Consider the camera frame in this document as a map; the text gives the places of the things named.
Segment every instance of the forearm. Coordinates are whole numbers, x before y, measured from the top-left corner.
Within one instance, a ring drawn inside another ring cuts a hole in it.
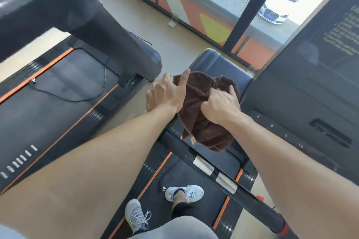
[[[239,113],[225,127],[253,161],[274,203],[301,239],[357,236],[359,187],[245,114]]]
[[[29,238],[99,238],[174,113],[157,108],[39,170],[0,197],[0,222]]]

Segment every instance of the orange stripe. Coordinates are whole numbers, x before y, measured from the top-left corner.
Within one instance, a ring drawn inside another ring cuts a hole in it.
[[[4,190],[2,190],[0,192],[0,195],[2,195],[11,185],[14,184],[14,182],[16,182],[31,166],[34,165],[34,163],[36,163],[43,155],[45,155],[45,153],[47,153],[47,151],[49,151],[54,145],[56,145],[61,138],[63,138],[74,126],[76,126],[87,114],[89,114],[90,111],[92,111],[98,104],[100,104],[101,101],[104,100],[104,98],[106,96],[108,96],[110,94],[110,92],[112,92],[116,87],[118,86],[118,84],[115,85],[115,87],[113,87],[103,98],[101,98],[90,110],[88,110],[80,119],[77,120],[76,123],[74,123],[71,128],[69,128],[68,130],[66,130],[66,132],[64,134],[62,134],[60,136],[60,138],[58,138],[51,146],[49,146],[47,148],[47,150],[45,150],[36,160],[34,160],[34,162],[32,164],[30,164],[23,172],[21,172],[21,174],[19,176],[16,177],[16,179],[14,179]]]
[[[164,159],[164,161],[162,162],[162,164],[159,166],[159,168],[157,169],[157,171],[153,174],[152,178],[150,179],[150,181],[146,184],[145,188],[143,188],[141,194],[137,197],[137,200],[139,200],[142,195],[145,193],[145,191],[147,190],[147,188],[150,186],[150,184],[153,182],[153,180],[155,179],[155,177],[158,175],[158,173],[160,172],[160,170],[162,169],[162,167],[164,166],[164,164],[167,162],[168,158],[172,155],[172,152],[168,153],[167,157]],[[114,229],[114,231],[111,233],[110,237],[108,239],[112,239],[112,237],[115,235],[115,233],[119,230],[119,228],[121,227],[122,223],[124,222],[125,217],[123,217],[121,219],[121,221],[119,222],[119,224],[117,225],[117,227]]]
[[[243,173],[243,169],[240,169],[240,171],[238,172],[237,177],[236,177],[236,182],[238,182],[240,180],[240,176],[242,175],[242,173]],[[229,196],[227,196],[225,201],[224,201],[224,204],[222,206],[222,209],[220,210],[220,212],[219,212],[219,214],[217,216],[217,219],[213,224],[213,227],[212,227],[213,229],[217,228],[217,226],[219,224],[219,221],[221,220],[222,215],[223,215],[223,213],[224,213],[224,211],[225,211],[225,209],[226,209],[226,207],[228,205],[229,200],[230,200],[230,198],[229,198]]]
[[[62,53],[60,56],[58,56],[55,60],[51,61],[49,64],[45,65],[43,68],[38,70],[35,74],[33,74],[31,77],[24,80],[22,83],[17,85],[14,89],[11,89],[9,92],[7,92],[5,95],[0,97],[0,103],[11,97],[13,94],[15,94],[17,91],[19,91],[21,88],[23,88],[25,85],[29,83],[30,80],[37,78],[39,75],[41,75],[43,72],[45,72],[47,69],[49,69],[51,66],[56,64],[58,61],[60,61],[62,58],[64,58],[66,55],[68,55],[70,52],[72,52],[74,49],[70,47],[68,50],[66,50],[64,53]]]

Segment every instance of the leg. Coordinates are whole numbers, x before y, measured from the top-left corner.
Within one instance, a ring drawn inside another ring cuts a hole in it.
[[[171,218],[193,216],[200,219],[200,212],[190,203],[199,201],[203,197],[203,194],[203,189],[197,185],[167,188],[165,193],[166,199],[173,201]]]
[[[147,210],[147,213],[143,215],[140,202],[137,199],[132,199],[126,205],[125,218],[133,235],[137,235],[148,231],[147,221],[151,218],[151,212]]]

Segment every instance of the hand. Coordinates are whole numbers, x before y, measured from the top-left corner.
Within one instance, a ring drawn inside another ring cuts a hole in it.
[[[209,99],[201,105],[201,111],[211,122],[224,127],[224,124],[237,113],[240,113],[240,103],[233,86],[229,92],[211,88]]]
[[[186,69],[179,80],[178,86],[171,82],[171,74],[165,73],[163,78],[154,83],[151,90],[147,91],[146,95],[146,110],[147,112],[159,106],[170,107],[174,114],[178,113],[183,106],[183,101],[186,96],[186,84],[191,70]]]

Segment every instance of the treadmill handrail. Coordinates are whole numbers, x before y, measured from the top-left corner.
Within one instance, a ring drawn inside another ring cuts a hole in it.
[[[199,172],[219,190],[221,190],[235,202],[239,203],[251,215],[266,225],[272,232],[281,234],[286,230],[287,224],[285,223],[285,220],[281,214],[277,213],[267,204],[259,200],[250,191],[245,189],[242,185],[224,173],[217,166],[212,164],[209,160],[207,160],[204,156],[202,156],[184,141],[180,140],[177,136],[166,130],[162,137],[159,139],[159,142],[164,146],[171,148],[171,151],[174,155],[185,161],[189,166]],[[198,159],[204,160],[203,166],[207,169],[203,170],[198,167],[198,165],[194,163],[196,159],[197,162]],[[236,188],[233,189],[235,190],[234,192],[230,192],[228,188],[222,186],[221,183],[218,182],[223,181],[223,179],[229,182],[230,185],[236,186]]]

